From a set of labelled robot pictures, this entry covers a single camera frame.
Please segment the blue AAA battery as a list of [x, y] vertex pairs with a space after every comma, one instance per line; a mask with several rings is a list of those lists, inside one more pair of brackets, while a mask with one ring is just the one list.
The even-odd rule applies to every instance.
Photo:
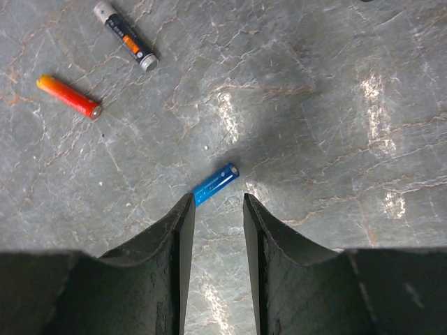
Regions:
[[191, 191], [194, 195], [195, 206], [201, 206], [202, 203], [210, 199], [239, 176], [240, 172], [235, 164], [228, 163], [224, 165]]

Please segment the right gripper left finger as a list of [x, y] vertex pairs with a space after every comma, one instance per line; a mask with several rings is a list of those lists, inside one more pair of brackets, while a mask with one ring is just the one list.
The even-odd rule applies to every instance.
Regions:
[[182, 334], [195, 224], [184, 195], [159, 221], [95, 258], [1, 252], [2, 334]]

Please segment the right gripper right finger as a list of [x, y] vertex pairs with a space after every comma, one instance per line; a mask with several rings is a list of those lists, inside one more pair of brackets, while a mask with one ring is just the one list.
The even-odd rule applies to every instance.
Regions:
[[349, 248], [306, 238], [244, 196], [258, 334], [445, 334], [446, 249]]

